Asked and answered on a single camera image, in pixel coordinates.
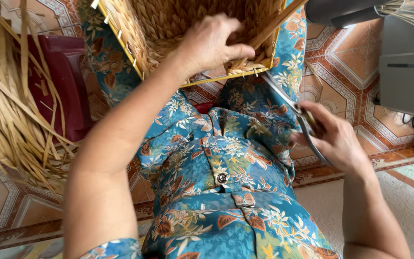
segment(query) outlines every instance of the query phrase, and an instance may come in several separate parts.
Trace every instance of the woman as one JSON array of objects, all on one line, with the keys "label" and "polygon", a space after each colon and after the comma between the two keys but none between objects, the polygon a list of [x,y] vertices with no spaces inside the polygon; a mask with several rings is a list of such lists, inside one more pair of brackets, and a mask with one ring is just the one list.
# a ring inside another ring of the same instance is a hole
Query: woman
[{"label": "woman", "polygon": [[[288,153],[294,142],[305,141],[290,134],[298,127],[283,101],[257,78],[237,78],[227,82],[217,107],[202,115],[178,90],[193,74],[255,55],[250,46],[226,45],[240,23],[224,14],[204,18],[136,87],[135,72],[125,69],[128,60],[89,4],[78,8],[83,28],[92,28],[85,30],[89,58],[109,103],[120,102],[89,133],[71,170],[65,257],[339,258],[292,190]],[[280,33],[280,61],[272,71],[281,72],[294,99],[303,59],[297,41],[305,38],[303,28],[298,33],[298,39]],[[285,77],[284,69],[292,76]],[[351,125],[319,104],[300,105],[327,129],[314,144],[346,172],[345,256],[409,258]],[[155,221],[143,253],[126,174],[134,156],[155,192]]]}]

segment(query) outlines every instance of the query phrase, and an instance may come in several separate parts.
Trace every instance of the shirt button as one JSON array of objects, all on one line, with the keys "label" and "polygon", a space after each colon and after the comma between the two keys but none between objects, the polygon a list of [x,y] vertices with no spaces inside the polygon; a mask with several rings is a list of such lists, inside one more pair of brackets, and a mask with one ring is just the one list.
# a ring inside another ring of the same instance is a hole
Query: shirt button
[{"label": "shirt button", "polygon": [[224,173],[218,174],[217,180],[220,183],[225,183],[228,180],[228,176],[226,174],[224,174]]}]

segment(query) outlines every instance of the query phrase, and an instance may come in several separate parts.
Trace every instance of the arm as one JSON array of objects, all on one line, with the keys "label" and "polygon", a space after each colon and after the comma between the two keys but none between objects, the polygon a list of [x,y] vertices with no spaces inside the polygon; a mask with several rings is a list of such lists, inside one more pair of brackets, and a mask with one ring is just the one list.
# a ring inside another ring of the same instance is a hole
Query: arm
[{"label": "arm", "polygon": [[[332,115],[322,105],[303,101],[325,127],[317,149],[338,169],[346,172],[343,233],[346,258],[410,258],[407,241],[381,193],[373,166],[357,140],[351,124]],[[292,140],[306,145],[302,134]]]},{"label": "arm", "polygon": [[65,195],[65,258],[118,238],[138,238],[126,166],[161,107],[189,76],[230,59],[252,57],[250,46],[226,46],[240,27],[220,14],[206,17],[180,47],[87,136],[69,174]]}]

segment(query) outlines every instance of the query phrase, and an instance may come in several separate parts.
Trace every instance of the hand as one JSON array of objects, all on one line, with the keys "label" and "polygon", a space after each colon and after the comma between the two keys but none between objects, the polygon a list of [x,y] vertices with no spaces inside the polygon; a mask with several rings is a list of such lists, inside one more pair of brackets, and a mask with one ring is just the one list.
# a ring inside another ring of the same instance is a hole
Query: hand
[{"label": "hand", "polygon": [[231,59],[252,58],[255,50],[251,46],[226,45],[229,36],[240,27],[241,23],[236,18],[228,18],[224,13],[206,16],[186,33],[169,59],[178,59],[177,64],[183,67],[182,73],[187,78]]},{"label": "hand", "polygon": [[[322,139],[311,137],[311,140],[336,168],[344,172],[358,171],[361,168],[373,169],[349,122],[331,114],[320,104],[302,101],[298,105],[310,111],[327,130]],[[302,133],[292,134],[291,140],[307,146]]]}]

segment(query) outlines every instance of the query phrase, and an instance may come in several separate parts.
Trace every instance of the left hand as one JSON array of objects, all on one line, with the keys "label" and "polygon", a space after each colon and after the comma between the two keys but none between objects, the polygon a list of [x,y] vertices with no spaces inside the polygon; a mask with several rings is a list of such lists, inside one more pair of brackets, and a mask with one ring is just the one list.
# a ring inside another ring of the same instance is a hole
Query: left hand
[{"label": "left hand", "polygon": [[183,67],[183,78],[215,68],[232,59],[252,58],[255,50],[246,44],[226,45],[229,36],[239,30],[241,23],[220,13],[206,16],[185,35],[179,47],[167,59]]}]

